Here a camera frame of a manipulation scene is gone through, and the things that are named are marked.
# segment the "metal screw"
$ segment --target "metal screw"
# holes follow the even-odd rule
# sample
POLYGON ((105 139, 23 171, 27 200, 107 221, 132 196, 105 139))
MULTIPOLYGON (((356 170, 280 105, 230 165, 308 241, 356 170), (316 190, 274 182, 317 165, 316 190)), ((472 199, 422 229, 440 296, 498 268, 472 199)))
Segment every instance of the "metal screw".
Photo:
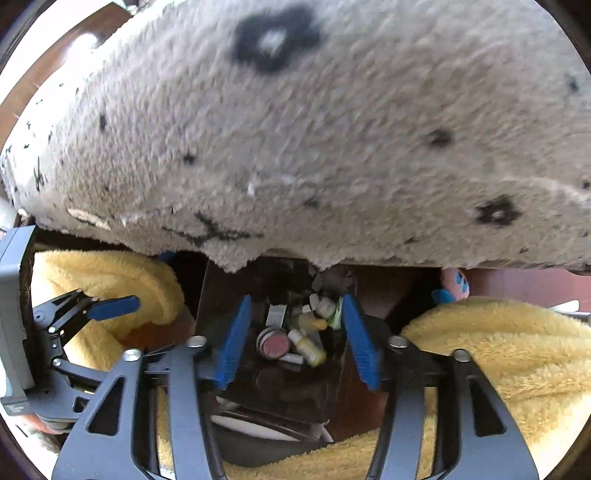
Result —
POLYGON ((471 360, 470 354, 465 350, 456 350, 455 352, 453 352, 453 357, 458 362, 469 362, 471 360))
POLYGON ((123 360, 126 362, 135 362, 142 358, 142 350, 138 350, 137 348, 131 348, 123 352, 123 360))
POLYGON ((410 342, 407 338, 401 337, 400 335, 392 335, 388 339, 388 343, 392 348, 406 348, 410 342))
POLYGON ((203 335, 195 335, 187 340, 187 346, 191 348, 198 348, 207 345, 207 339, 203 335))

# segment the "plush fabric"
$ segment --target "plush fabric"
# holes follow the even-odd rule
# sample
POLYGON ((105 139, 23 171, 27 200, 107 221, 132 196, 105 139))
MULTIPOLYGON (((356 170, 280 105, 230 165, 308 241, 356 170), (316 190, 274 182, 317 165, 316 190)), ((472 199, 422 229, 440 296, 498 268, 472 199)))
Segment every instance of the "plush fabric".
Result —
POLYGON ((42 225, 227 270, 590 260, 589 72, 533 0, 165 3, 20 117, 42 225))
POLYGON ((131 252, 42 252, 35 254, 31 301, 39 305, 77 288, 88 296, 112 299, 135 295, 141 306, 116 319, 89 321, 65 346, 68 359, 108 371, 124 350, 120 340, 144 323, 171 323, 184 305, 172 269, 131 252))
MULTIPOLYGON (((134 294, 141 310, 90 322, 66 345, 70 360, 109 370, 121 357, 119 340, 150 319, 170 323, 183 304, 174 274, 163 264, 127 252, 37 254, 33 303, 81 287, 101 298, 134 294)), ((402 334, 419 348, 471 352, 506 402, 544 478, 567 452, 591 412, 591 329, 562 314, 529 304, 471 297, 430 310, 402 334)), ((419 478, 427 476, 435 434, 434 397, 427 396, 419 478)), ((172 476, 167 405, 159 392, 158 454, 172 476)), ((231 479, 310 480, 365 477, 377 432, 259 469, 226 465, 231 479)))

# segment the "pink plush toy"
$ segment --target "pink plush toy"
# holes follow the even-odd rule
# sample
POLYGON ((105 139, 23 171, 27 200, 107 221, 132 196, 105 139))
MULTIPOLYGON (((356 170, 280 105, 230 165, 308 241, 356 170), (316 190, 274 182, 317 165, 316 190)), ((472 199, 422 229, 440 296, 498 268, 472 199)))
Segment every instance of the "pink plush toy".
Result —
POLYGON ((464 274, 458 268, 443 268, 441 270, 441 288, 431 292, 435 303, 450 303, 468 298, 470 285, 464 274))

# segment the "black spot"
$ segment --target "black spot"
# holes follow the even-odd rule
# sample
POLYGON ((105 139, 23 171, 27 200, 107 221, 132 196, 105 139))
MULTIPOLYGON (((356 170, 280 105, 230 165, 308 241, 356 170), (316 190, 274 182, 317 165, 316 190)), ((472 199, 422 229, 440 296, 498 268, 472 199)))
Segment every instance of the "black spot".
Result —
POLYGON ((449 147, 453 143, 453 132, 437 128, 427 135, 427 142, 433 148, 449 147))
POLYGON ((190 154, 187 152, 187 154, 183 157, 183 163, 185 165, 193 165, 195 163, 195 160, 197 160, 197 156, 190 154))
POLYGON ((99 115, 99 130, 101 132, 104 132, 106 126, 107 126, 107 116, 104 113, 102 113, 99 115))
POLYGON ((40 192, 41 187, 45 186, 45 178, 41 175, 41 159, 37 157, 37 169, 33 169, 33 177, 35 178, 35 190, 40 192))
POLYGON ((251 15, 236 27, 232 59, 263 74, 280 72, 293 58, 320 45, 320 30, 313 21, 313 10, 303 4, 277 14, 251 15), (272 35, 277 36, 275 43, 270 40, 272 35))
POLYGON ((478 210, 477 223, 487 225, 509 226, 521 216, 508 195, 500 195, 494 200, 489 200, 478 210))
POLYGON ((304 207, 313 208, 314 210, 318 210, 320 208, 320 202, 315 199, 314 197, 310 197, 304 202, 304 207))
POLYGON ((569 92, 571 94, 579 93, 579 91, 581 90, 581 87, 579 86, 577 79, 575 77, 573 77, 572 75, 567 75, 566 79, 567 79, 568 86, 569 86, 569 92))
POLYGON ((231 242, 245 238, 262 238, 262 235, 260 233, 249 233, 231 229, 223 229, 218 224, 216 224, 211 218, 205 216, 200 212, 195 213, 194 216, 205 227, 205 235, 194 236, 185 232, 177 232, 167 227, 162 227, 162 230, 165 232, 174 233, 179 237, 188 240, 197 248, 201 248, 205 244, 205 242, 213 239, 221 240, 224 242, 231 242))

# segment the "round container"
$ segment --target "round container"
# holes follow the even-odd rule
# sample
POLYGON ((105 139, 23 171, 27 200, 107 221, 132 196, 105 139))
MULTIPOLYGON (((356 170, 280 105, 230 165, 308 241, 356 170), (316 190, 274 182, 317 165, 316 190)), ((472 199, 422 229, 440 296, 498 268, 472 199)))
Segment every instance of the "round container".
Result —
POLYGON ((267 360, 278 360, 290 351, 291 342, 284 330, 264 329, 256 339, 256 351, 267 360))

